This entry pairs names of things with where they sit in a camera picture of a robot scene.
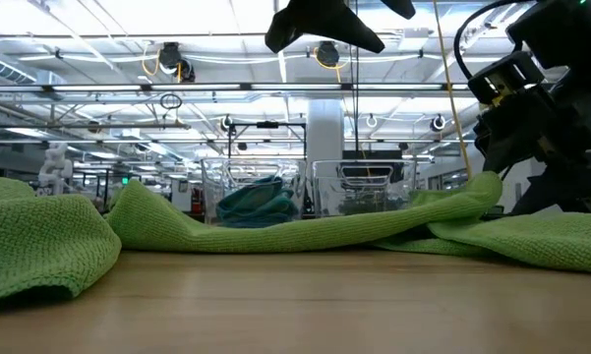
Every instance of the wooden table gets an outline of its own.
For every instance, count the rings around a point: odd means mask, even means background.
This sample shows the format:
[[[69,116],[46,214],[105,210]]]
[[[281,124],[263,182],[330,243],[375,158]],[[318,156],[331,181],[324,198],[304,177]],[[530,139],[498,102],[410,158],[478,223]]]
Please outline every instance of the wooden table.
[[[123,253],[4,353],[591,353],[591,275],[454,257]]]

